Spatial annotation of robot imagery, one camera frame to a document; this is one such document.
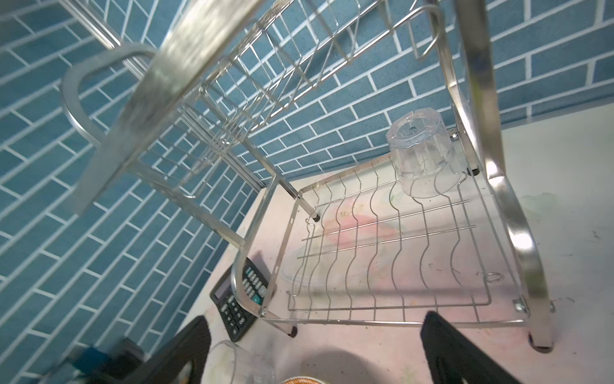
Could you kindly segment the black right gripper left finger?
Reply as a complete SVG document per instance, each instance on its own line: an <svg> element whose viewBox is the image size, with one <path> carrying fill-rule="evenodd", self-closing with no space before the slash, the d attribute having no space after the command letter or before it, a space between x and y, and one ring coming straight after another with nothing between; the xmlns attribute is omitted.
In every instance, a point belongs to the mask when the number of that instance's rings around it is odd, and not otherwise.
<svg viewBox="0 0 614 384"><path fill-rule="evenodd" d="M211 346L206 318L194 318L122 383L200 383Z"/></svg>

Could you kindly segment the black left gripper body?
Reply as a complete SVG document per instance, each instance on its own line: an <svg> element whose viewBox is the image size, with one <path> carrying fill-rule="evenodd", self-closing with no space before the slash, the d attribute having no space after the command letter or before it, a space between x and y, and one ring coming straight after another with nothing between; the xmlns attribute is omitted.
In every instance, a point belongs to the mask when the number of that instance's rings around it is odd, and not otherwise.
<svg viewBox="0 0 614 384"><path fill-rule="evenodd" d="M110 350L75 347L43 375L43 383L120 383L145 362L147 354L128 338Z"/></svg>

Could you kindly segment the clear glass cup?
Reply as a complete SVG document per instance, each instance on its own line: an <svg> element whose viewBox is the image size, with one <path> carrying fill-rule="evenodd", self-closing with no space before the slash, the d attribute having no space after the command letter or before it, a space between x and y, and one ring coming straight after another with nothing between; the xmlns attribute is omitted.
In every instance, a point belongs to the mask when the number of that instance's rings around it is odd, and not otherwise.
<svg viewBox="0 0 614 384"><path fill-rule="evenodd" d="M209 351L201 383L275 383L273 366L248 350L224 340Z"/></svg>
<svg viewBox="0 0 614 384"><path fill-rule="evenodd" d="M386 133L390 158L401 189L412 198L434 198L455 187L467 162L457 151L441 114L414 110Z"/></svg>

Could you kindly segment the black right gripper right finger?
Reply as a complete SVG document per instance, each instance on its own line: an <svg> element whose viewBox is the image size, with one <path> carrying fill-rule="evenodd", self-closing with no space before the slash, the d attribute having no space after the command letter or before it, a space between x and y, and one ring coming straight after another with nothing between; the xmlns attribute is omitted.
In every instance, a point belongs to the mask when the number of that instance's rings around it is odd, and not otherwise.
<svg viewBox="0 0 614 384"><path fill-rule="evenodd" d="M434 383L517 383L441 315L430 311L421 341Z"/></svg>

